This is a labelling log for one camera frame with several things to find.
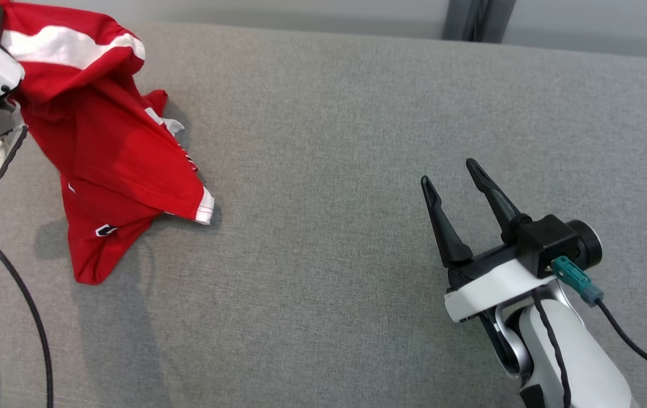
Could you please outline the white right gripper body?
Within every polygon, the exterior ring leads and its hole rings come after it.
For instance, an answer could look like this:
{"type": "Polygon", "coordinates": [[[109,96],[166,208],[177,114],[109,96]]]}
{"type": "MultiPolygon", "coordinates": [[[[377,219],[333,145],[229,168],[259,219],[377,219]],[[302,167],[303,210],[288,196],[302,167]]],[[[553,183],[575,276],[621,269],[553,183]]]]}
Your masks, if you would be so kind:
{"type": "Polygon", "coordinates": [[[549,275],[538,278],[516,257],[516,247],[502,245],[476,256],[466,265],[447,271],[452,289],[445,295],[445,308],[453,322],[485,312],[489,308],[547,285],[549,275]]]}

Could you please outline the red Bulls 23 shorts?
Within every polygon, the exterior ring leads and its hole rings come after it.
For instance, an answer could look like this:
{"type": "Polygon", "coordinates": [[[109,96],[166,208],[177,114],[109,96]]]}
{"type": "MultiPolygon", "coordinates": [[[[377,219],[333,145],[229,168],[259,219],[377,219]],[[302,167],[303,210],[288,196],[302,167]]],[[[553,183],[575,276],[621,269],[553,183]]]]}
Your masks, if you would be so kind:
{"type": "Polygon", "coordinates": [[[135,82],[145,47],[94,11],[0,0],[2,46],[26,72],[12,98],[60,174],[77,282],[103,282],[155,217],[211,222],[214,197],[163,118],[163,90],[135,82]]]}

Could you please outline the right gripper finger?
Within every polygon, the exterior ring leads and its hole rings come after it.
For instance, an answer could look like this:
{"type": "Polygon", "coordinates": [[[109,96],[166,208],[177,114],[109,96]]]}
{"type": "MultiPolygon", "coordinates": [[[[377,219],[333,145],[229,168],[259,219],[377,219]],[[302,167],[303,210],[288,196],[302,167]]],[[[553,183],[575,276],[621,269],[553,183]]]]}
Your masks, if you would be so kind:
{"type": "Polygon", "coordinates": [[[507,194],[491,179],[488,173],[473,158],[466,160],[466,167],[478,189],[487,199],[490,209],[501,229],[502,242],[513,245],[518,240],[521,225],[532,221],[532,218],[512,203],[507,194]]]}
{"type": "Polygon", "coordinates": [[[422,176],[421,188],[442,265],[450,269],[470,262],[473,257],[472,250],[462,242],[447,215],[443,212],[442,199],[427,176],[422,176]]]}

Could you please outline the grey metal post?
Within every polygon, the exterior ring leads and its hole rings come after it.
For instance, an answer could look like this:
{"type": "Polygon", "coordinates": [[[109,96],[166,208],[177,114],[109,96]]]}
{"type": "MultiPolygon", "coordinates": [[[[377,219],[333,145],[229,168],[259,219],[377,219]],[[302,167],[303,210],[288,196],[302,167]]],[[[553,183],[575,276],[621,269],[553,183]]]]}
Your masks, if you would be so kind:
{"type": "Polygon", "coordinates": [[[501,44],[516,0],[448,0],[441,39],[501,44]]]}

